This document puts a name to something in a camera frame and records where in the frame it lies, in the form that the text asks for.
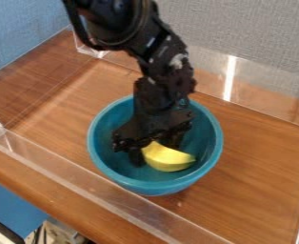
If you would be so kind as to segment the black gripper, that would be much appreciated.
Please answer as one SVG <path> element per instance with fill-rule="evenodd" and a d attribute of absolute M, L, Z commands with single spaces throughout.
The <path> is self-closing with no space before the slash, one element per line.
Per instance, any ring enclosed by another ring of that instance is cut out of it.
<path fill-rule="evenodd" d="M 133 113 L 111 132 L 113 150 L 127 152 L 134 167 L 146 164 L 141 149 L 153 140 L 161 140 L 167 148 L 179 148 L 191 127 L 187 95 L 194 85 L 193 79 L 189 82 L 175 79 L 166 83 L 153 83 L 150 79 L 134 82 Z"/>

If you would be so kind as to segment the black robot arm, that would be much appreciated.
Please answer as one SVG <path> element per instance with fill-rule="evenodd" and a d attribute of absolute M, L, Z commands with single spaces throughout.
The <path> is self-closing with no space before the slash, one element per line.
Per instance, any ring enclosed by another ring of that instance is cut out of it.
<path fill-rule="evenodd" d="M 145 163 L 142 148 L 161 140 L 179 147 L 193 115 L 195 89 L 186 45 L 162 21 L 154 0 L 61 0 L 82 44 L 95 51 L 125 51 L 142 76 L 133 84 L 133 115 L 113 131 L 113 150 Z"/>

